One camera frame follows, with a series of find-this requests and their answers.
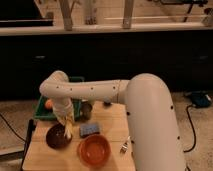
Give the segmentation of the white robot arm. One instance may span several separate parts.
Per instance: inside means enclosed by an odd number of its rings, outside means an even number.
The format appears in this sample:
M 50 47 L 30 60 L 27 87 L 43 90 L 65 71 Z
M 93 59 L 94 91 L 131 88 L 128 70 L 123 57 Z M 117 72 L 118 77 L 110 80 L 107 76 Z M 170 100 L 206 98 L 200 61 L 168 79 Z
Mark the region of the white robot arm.
M 136 171 L 185 171 L 187 168 L 170 91 L 156 75 L 129 80 L 71 82 L 57 70 L 39 87 L 51 99 L 65 135 L 73 133 L 73 99 L 123 104 Z

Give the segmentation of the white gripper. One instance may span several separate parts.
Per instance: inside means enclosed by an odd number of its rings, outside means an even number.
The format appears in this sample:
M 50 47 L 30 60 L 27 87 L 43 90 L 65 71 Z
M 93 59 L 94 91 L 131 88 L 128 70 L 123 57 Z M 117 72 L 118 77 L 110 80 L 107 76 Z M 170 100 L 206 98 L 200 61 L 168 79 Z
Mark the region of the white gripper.
M 53 113 L 60 123 L 70 121 L 73 123 L 74 106 L 70 98 L 53 99 Z

